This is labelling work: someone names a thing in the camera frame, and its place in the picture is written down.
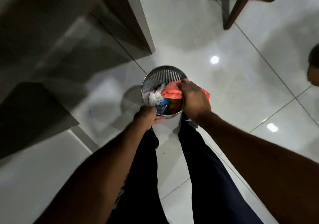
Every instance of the cleaning rag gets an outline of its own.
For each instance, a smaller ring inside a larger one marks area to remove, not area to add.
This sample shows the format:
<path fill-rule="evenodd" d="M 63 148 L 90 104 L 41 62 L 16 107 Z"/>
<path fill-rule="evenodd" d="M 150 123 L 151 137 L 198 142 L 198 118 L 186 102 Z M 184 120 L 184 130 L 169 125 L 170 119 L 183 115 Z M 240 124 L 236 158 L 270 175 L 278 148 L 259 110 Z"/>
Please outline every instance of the cleaning rag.
<path fill-rule="evenodd" d="M 165 98 L 168 98 L 168 99 L 181 99 L 182 98 L 182 93 L 181 93 L 180 88 L 178 87 L 178 85 L 180 83 L 181 83 L 181 80 L 170 82 L 162 90 L 161 95 L 163 97 L 165 97 Z M 202 89 L 202 92 L 205 93 L 205 95 L 206 95 L 206 97 L 207 97 L 207 99 L 209 101 L 210 94 L 204 89 Z"/>

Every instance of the forearm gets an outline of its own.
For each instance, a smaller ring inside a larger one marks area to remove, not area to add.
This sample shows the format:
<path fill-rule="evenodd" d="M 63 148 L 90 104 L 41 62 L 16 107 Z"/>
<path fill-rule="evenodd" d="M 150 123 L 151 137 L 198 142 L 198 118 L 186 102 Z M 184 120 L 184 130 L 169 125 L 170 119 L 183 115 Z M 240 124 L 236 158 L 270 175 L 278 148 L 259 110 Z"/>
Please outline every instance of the forearm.
<path fill-rule="evenodd" d="M 198 124 L 280 223 L 318 221 L 319 165 L 246 133 L 211 113 Z"/>
<path fill-rule="evenodd" d="M 36 223 L 106 223 L 146 130 L 136 120 L 91 155 Z"/>

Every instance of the dark trousers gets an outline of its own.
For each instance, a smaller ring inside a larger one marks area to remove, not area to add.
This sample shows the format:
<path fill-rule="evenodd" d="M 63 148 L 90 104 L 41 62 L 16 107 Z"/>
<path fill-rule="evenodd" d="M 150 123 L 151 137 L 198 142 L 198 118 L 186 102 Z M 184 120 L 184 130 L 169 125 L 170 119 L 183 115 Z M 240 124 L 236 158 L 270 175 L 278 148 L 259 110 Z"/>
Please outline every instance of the dark trousers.
<path fill-rule="evenodd" d="M 201 135 L 183 123 L 178 133 L 192 182 L 194 223 L 262 223 Z M 156 148 L 148 130 L 137 149 L 124 193 L 107 224 L 168 223 L 157 190 Z"/>

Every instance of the left hand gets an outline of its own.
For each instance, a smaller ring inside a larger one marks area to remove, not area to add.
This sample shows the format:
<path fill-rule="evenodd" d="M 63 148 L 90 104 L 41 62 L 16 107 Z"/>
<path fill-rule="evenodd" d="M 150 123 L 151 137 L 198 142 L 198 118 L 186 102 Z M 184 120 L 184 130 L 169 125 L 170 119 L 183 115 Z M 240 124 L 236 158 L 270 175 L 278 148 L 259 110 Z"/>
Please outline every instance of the left hand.
<path fill-rule="evenodd" d="M 135 120 L 139 121 L 139 123 L 145 126 L 145 128 L 148 130 L 152 125 L 163 122 L 165 117 L 158 116 L 156 114 L 155 107 L 143 105 L 141 106 Z"/>

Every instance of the wooden chair leg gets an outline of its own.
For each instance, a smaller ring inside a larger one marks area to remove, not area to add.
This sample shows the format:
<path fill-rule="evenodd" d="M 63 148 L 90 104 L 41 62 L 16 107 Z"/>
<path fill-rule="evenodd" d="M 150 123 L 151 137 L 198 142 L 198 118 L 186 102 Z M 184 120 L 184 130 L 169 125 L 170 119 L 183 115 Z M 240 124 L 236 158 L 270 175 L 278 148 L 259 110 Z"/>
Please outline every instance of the wooden chair leg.
<path fill-rule="evenodd" d="M 236 1 L 234 8 L 230 12 L 229 17 L 224 24 L 225 30 L 228 30 L 234 24 L 235 20 L 237 19 L 238 15 L 242 11 L 242 9 L 245 7 L 247 2 L 248 2 L 248 0 L 237 0 Z"/>

